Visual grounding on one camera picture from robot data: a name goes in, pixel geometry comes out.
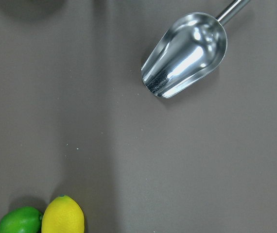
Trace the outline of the silver metal ice scoop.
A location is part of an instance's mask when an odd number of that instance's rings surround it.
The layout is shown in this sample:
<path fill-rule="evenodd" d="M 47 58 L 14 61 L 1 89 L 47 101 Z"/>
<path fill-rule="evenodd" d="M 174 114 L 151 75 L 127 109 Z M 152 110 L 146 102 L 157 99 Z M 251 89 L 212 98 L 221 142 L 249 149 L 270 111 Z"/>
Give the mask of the silver metal ice scoop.
<path fill-rule="evenodd" d="M 194 12 L 178 19 L 141 68 L 145 87 L 169 99 L 214 71 L 227 51 L 224 25 L 248 3 L 234 0 L 217 17 Z"/>

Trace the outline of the yellow lemon near lime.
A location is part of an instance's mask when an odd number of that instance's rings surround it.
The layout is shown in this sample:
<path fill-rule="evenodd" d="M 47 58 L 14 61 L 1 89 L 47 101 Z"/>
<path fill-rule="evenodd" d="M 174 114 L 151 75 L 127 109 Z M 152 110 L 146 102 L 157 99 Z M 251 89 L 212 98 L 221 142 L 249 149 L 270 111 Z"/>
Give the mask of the yellow lemon near lime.
<path fill-rule="evenodd" d="M 56 197 L 42 218 L 42 233 L 84 233 L 85 216 L 79 204 L 67 195 Z"/>

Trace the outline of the green lime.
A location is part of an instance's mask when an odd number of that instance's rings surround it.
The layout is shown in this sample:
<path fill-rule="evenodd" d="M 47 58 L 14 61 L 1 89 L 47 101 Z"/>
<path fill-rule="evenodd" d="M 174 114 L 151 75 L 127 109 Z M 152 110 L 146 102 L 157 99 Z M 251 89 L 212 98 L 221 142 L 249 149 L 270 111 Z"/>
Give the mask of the green lime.
<path fill-rule="evenodd" d="M 0 233 L 37 233 L 43 214 L 31 206 L 10 211 L 0 220 Z"/>

